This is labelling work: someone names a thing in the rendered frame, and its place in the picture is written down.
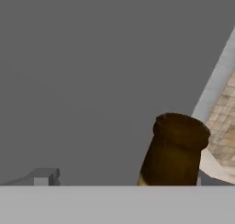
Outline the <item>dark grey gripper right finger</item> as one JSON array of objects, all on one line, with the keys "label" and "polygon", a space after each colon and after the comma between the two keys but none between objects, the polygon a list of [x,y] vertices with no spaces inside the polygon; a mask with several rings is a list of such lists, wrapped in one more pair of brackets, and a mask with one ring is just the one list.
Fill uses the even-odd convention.
[{"label": "dark grey gripper right finger", "polygon": [[231,186],[231,183],[219,180],[218,178],[213,178],[201,170],[198,171],[196,184],[197,185],[208,185],[208,186],[213,186],[213,185]]}]

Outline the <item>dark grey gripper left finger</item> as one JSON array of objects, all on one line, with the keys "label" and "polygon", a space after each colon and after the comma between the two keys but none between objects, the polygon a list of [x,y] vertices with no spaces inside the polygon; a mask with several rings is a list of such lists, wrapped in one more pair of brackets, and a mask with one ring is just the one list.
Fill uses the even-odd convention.
[{"label": "dark grey gripper left finger", "polygon": [[2,183],[2,186],[60,185],[60,174],[61,173],[59,168],[36,168],[24,177]]}]

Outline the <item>brown glass bottle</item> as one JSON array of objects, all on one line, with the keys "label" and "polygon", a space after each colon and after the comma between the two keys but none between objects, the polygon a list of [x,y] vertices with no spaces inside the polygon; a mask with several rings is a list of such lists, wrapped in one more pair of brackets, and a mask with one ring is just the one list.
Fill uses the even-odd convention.
[{"label": "brown glass bottle", "polygon": [[208,127],[188,115],[164,113],[156,118],[152,132],[138,185],[196,185]]}]

